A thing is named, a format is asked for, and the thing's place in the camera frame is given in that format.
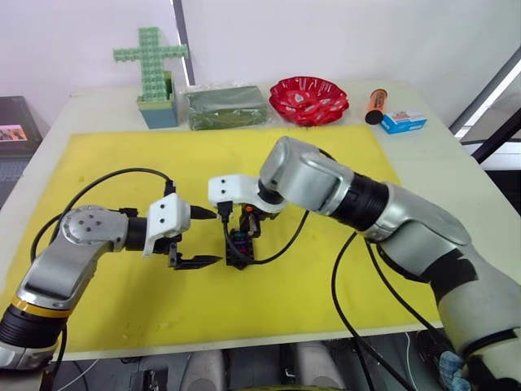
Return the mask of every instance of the green box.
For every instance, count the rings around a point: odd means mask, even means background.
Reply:
[[[193,130],[227,129],[266,122],[267,104],[256,86],[185,94]]]

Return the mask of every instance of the yellow mat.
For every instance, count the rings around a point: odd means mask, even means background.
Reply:
[[[59,213],[86,184],[116,169],[142,166],[164,171],[191,204],[210,208],[208,179],[259,172],[284,134],[317,144],[339,162],[376,180],[397,182],[392,167],[361,126],[291,130],[223,130],[78,134],[70,143],[37,206],[8,272],[0,304],[10,302],[29,263],[29,247],[40,226]],[[163,181],[149,174],[125,174],[97,186],[81,204],[110,209],[135,207],[140,215],[161,198]],[[291,237],[303,210],[289,206],[264,222],[256,256],[267,257]],[[237,226],[238,214],[233,219]],[[218,221],[194,221],[180,250],[224,254]],[[216,340],[343,330],[331,300],[331,269],[352,230],[333,219],[311,215],[299,239],[277,261],[238,271],[224,261],[202,270],[175,271],[166,256],[109,253],[69,320],[67,351],[127,349]],[[386,266],[389,279],[428,319],[437,319],[430,288],[406,281]],[[356,327],[414,323],[379,280],[358,238],[339,268],[339,297]]]

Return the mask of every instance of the laptop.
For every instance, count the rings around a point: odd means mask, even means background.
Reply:
[[[41,142],[25,98],[0,97],[0,207]]]

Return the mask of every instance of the green block tower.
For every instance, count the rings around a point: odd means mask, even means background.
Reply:
[[[140,61],[143,95],[138,97],[139,111],[149,128],[177,126],[177,108],[172,74],[165,72],[164,59],[188,56],[186,45],[160,46],[157,27],[139,29],[139,47],[114,49],[115,61]]]

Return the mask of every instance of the white wall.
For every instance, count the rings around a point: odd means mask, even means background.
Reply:
[[[450,125],[521,42],[519,0],[185,0],[195,80],[415,84]]]
[[[1,0],[0,95],[25,96],[45,133],[79,87],[139,85],[139,63],[116,64],[112,48],[148,26],[178,44],[169,0]],[[180,63],[166,64],[183,82]]]

